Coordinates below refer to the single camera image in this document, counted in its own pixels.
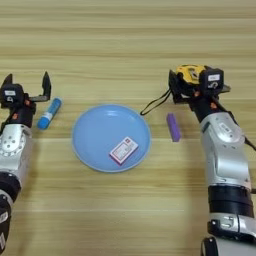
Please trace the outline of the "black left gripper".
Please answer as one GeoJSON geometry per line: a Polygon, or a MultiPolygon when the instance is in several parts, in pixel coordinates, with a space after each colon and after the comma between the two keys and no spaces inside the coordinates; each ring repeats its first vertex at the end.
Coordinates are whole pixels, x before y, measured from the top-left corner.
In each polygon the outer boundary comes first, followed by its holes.
{"type": "MultiPolygon", "coordinates": [[[[9,74],[2,85],[12,84],[13,75],[9,74]]],[[[30,97],[28,94],[23,96],[0,96],[0,106],[2,109],[9,110],[9,116],[1,124],[4,128],[9,124],[21,124],[28,128],[32,127],[33,116],[36,113],[36,104],[46,102],[51,97],[51,81],[48,72],[45,72],[42,80],[43,95],[30,97]]]]}

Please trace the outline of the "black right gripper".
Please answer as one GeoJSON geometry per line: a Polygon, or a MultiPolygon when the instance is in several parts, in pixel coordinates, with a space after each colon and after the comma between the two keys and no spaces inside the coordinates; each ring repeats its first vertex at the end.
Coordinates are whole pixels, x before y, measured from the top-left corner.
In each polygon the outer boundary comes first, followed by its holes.
{"type": "MultiPolygon", "coordinates": [[[[226,109],[219,102],[219,97],[215,96],[197,96],[197,97],[187,97],[181,96],[180,89],[178,86],[178,79],[176,74],[170,70],[168,84],[170,91],[173,96],[173,102],[175,104],[188,104],[191,111],[195,113],[199,122],[202,122],[205,117],[215,113],[226,112],[226,109]]],[[[222,93],[227,93],[231,91],[231,87],[224,85],[222,93]]]]}

